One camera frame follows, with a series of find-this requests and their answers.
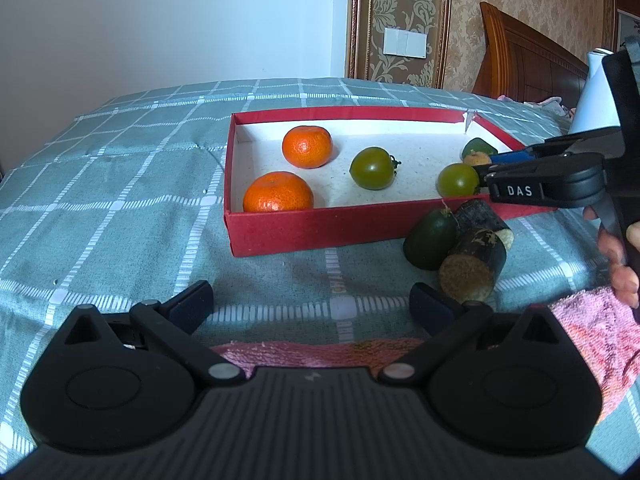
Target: wooden headboard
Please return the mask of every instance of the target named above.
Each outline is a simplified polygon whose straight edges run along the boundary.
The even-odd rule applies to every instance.
[[[480,3],[486,53],[473,92],[540,102],[552,96],[573,108],[588,67],[568,50],[487,2]]]

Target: red box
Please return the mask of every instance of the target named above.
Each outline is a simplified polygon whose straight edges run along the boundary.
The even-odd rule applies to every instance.
[[[474,115],[468,128],[465,120],[466,112],[459,110],[404,107],[291,108],[233,114],[224,198],[233,255],[287,253],[407,236],[425,213],[442,207],[435,191],[437,175],[447,164],[460,162],[460,151],[468,140],[482,137],[499,152],[524,147],[482,117]],[[284,135],[299,124],[325,127],[332,134],[338,156],[316,170],[290,165],[280,145]],[[381,146],[402,161],[398,176],[387,189],[363,190],[348,173],[353,157],[367,146]],[[243,212],[245,190],[269,171],[291,171],[304,178],[314,192],[316,208]],[[488,201],[485,194],[479,197]],[[470,198],[445,202],[455,210]],[[549,210],[490,204],[503,219]]]

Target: bed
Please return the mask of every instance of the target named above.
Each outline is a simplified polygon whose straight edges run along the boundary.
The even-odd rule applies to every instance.
[[[435,284],[435,276],[404,259],[402,240],[255,258],[230,254],[222,215],[230,115],[361,104],[470,110],[524,144],[562,135],[569,125],[543,110],[464,92],[336,78],[155,89],[76,117],[0,184],[0,472],[33,449],[20,390],[76,304],[124,312],[204,279],[214,288],[216,310],[195,336],[210,346],[423,336],[407,296],[415,282]],[[597,226],[579,211],[510,225],[518,250],[490,298],[497,310],[607,282],[594,243]],[[336,269],[357,305],[349,320],[332,319],[328,309]],[[617,470],[638,454],[629,406],[600,424],[590,443]]]
[[[589,72],[588,66],[535,29],[488,2],[480,9],[486,53],[473,92],[518,102],[562,98],[574,108]]]

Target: black mechanical device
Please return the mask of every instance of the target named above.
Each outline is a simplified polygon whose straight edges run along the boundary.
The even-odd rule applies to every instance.
[[[433,336],[376,378],[250,379],[188,333],[212,310],[207,282],[128,314],[77,306],[24,384],[38,447],[6,480],[618,477],[584,447],[600,389],[548,309],[494,314],[420,283],[410,304]]]
[[[640,221],[640,94],[626,50],[602,60],[620,127],[602,128],[492,157],[478,167],[494,202],[560,208],[592,206],[603,227],[619,238],[626,264],[640,276],[640,251],[626,239]],[[503,163],[508,160],[519,162]],[[634,309],[640,322],[640,310]]]

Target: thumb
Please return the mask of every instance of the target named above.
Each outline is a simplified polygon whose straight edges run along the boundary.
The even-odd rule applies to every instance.
[[[631,224],[626,229],[626,239],[629,240],[631,244],[640,251],[640,222]]]

